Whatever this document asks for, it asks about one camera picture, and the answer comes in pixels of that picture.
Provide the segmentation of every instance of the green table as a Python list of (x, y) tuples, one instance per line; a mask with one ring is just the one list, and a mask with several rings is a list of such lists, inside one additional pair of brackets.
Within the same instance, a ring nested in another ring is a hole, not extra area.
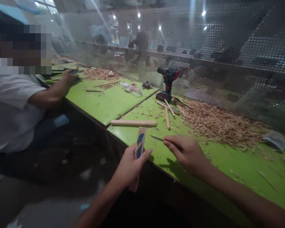
[[(161, 116), (156, 120), (157, 127), (147, 128), (146, 132), (145, 148), (153, 149), (150, 161), (178, 180), (181, 184), (199, 194), (240, 226), (250, 226), (251, 224), (248, 218), (237, 209), (234, 204), (203, 182), (189, 175), (162, 142), (150, 137), (150, 135), (159, 138), (173, 134), (192, 135), (192, 129), (184, 126), (180, 121), (180, 116), (176, 115), (174, 119), (169, 112), (172, 126), (171, 131), (169, 131), (166, 127), (164, 110), (160, 109), (159, 105), (156, 104), (155, 95), (153, 95), (140, 106), (127, 113), (123, 119), (154, 120), (158, 113), (161, 114)], [(108, 130), (128, 146), (137, 140), (137, 127), (112, 126), (109, 127)], [(234, 150), (229, 146), (213, 142), (209, 142), (209, 144), (206, 145), (203, 138), (199, 138), (199, 140), (201, 148), (206, 156), (211, 158), (213, 165), (231, 178), (247, 185), (259, 195), (275, 202), (285, 209), (285, 163), (282, 161), (281, 154), (274, 152), (264, 144), (259, 145), (266, 154), (276, 159), (276, 162), (274, 162), (264, 159), (262, 152), (258, 150), (256, 150), (255, 153), (249, 150), (244, 153), (240, 150)], [(276, 192), (258, 171), (264, 173), (279, 192)]]
[[(75, 69), (76, 63), (67, 63), (63, 64), (62, 66), (65, 68)], [(80, 73), (79, 77), (84, 78), (85, 75)], [(148, 96), (157, 91), (156, 89), (142, 90), (141, 82), (134, 82), (125, 78), (120, 78), (120, 81), (130, 84), (135, 83), (137, 87), (140, 88), (142, 96), (135, 97), (124, 91), (120, 85), (116, 85), (107, 90), (94, 87), (96, 85), (109, 83), (112, 81), (84, 79), (70, 88), (66, 98), (86, 114), (96, 119), (102, 125), (107, 126), (110, 124), (111, 120), (118, 119), (121, 115), (127, 113), (140, 102), (145, 100)], [(45, 82), (49, 85), (55, 83), (55, 81), (52, 81), (51, 79), (45, 80)], [(102, 90), (104, 94), (100, 94), (98, 92), (86, 92), (85, 89)]]

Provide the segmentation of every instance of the metal mesh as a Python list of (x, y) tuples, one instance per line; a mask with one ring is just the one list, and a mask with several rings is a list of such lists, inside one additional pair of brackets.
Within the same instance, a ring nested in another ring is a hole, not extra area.
[(84, 63), (162, 90), (152, 67), (176, 67), (173, 94), (285, 131), (285, 1), (190, 2), (59, 16)]

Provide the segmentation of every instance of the finger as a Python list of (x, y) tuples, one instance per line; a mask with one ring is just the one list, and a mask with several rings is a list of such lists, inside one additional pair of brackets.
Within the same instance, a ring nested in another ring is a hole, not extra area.
[(65, 70), (64, 72), (66, 72), (66, 73), (71, 73), (73, 70), (74, 70), (74, 69), (67, 69), (67, 70)]
[(135, 153), (135, 145), (136, 143), (134, 143), (133, 145), (129, 146), (128, 148), (126, 148), (126, 151), (129, 151), (130, 153)]
[(165, 136), (164, 140), (169, 141), (174, 145), (180, 146), (182, 148), (182, 145), (185, 145), (188, 139), (185, 136), (172, 135), (172, 136)]
[(145, 152), (142, 153), (140, 158), (137, 159), (137, 162), (140, 164), (141, 167), (149, 159), (149, 156), (152, 153), (152, 151), (153, 151), (152, 149), (147, 149)]
[(176, 148), (173, 143), (164, 141), (164, 145), (174, 154), (178, 161), (183, 159), (184, 155), (179, 151), (179, 149)]

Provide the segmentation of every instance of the wood shavings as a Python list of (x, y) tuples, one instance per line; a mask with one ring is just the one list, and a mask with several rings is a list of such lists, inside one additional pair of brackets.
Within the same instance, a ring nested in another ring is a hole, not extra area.
[(267, 160), (270, 160), (270, 161), (276, 161), (274, 158), (268, 156), (266, 153), (262, 152), (262, 155), (264, 155), (264, 158), (267, 159)]
[(267, 179), (267, 177), (265, 176), (265, 174), (261, 173), (261, 172), (258, 172), (259, 174), (261, 174), (261, 176), (268, 182), (268, 184), (274, 189), (276, 190), (277, 192), (279, 192), (270, 182), (269, 180)]
[(118, 84), (118, 81), (115, 81), (115, 82), (109, 82), (109, 83), (105, 83), (105, 84), (96, 85), (94, 87), (100, 87), (102, 89), (109, 89), (109, 88), (112, 88), (113, 86), (115, 86), (117, 84)]
[(112, 80), (112, 79), (119, 79), (119, 75), (117, 73), (114, 73), (111, 75), (110, 70), (106, 69), (97, 69), (97, 68), (91, 68), (88, 70), (84, 70), (83, 73), (86, 75), (85, 79), (90, 79), (90, 80)]
[(233, 149), (249, 146), (255, 149), (257, 142), (263, 142), (262, 135), (269, 130), (259, 122), (237, 116), (207, 103), (188, 101), (188, 106), (180, 107), (182, 122), (216, 143), (227, 144)]

